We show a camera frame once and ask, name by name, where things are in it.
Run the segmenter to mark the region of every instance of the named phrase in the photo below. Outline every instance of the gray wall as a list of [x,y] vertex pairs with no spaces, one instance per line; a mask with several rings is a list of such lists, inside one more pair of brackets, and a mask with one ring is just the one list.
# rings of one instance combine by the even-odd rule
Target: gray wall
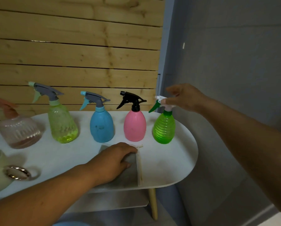
[[[163,87],[191,83],[281,130],[281,0],[175,0],[164,73]],[[254,225],[276,211],[203,117],[173,114],[199,147],[178,185],[193,226]]]

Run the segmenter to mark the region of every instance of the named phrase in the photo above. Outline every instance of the hand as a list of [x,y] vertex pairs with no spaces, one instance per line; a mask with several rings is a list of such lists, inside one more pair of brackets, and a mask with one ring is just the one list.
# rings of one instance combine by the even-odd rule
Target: hand
[[209,99],[196,87],[188,83],[173,85],[166,90],[175,97],[163,99],[161,104],[176,105],[188,111],[198,112],[200,106]]
[[123,161],[123,158],[129,153],[136,152],[135,147],[126,143],[118,143],[106,148],[86,163],[88,170],[92,172],[92,176],[95,178],[94,186],[112,181],[126,168],[130,167],[131,164]]

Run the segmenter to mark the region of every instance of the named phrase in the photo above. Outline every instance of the blue spray bottle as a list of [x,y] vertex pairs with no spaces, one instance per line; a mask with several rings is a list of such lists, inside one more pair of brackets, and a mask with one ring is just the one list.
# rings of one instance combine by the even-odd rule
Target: blue spray bottle
[[95,112],[90,120],[90,132],[93,139],[99,143],[111,140],[114,136],[113,120],[103,105],[104,102],[109,102],[110,100],[99,94],[87,91],[81,91],[81,95],[84,95],[85,98],[80,110],[84,109],[89,103],[96,103]]

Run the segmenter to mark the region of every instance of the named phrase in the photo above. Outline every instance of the metallic ring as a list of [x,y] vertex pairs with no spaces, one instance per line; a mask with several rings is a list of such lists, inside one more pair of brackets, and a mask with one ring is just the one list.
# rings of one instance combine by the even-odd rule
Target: metallic ring
[[[21,173],[25,174],[26,178],[24,178],[24,177],[18,177],[18,176],[16,176],[16,175],[10,173],[10,172],[9,172],[9,169],[14,169],[14,170],[20,171]],[[14,180],[28,180],[28,179],[30,178],[30,176],[31,176],[31,174],[29,173],[28,170],[26,170],[26,169],[23,168],[23,167],[18,167],[18,166],[15,166],[15,165],[5,166],[5,167],[3,168],[3,173],[4,173],[7,177],[9,177],[9,178],[11,178],[11,179],[14,179]]]

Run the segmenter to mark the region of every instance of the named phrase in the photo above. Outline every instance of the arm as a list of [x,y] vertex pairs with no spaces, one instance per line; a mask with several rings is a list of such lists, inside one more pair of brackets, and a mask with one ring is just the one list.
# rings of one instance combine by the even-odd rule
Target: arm
[[176,95],[162,103],[205,117],[227,148],[281,211],[281,133],[208,98],[190,84],[167,90]]
[[86,164],[0,200],[0,225],[51,226],[84,193],[129,167],[122,159],[130,152],[137,149],[115,144]]

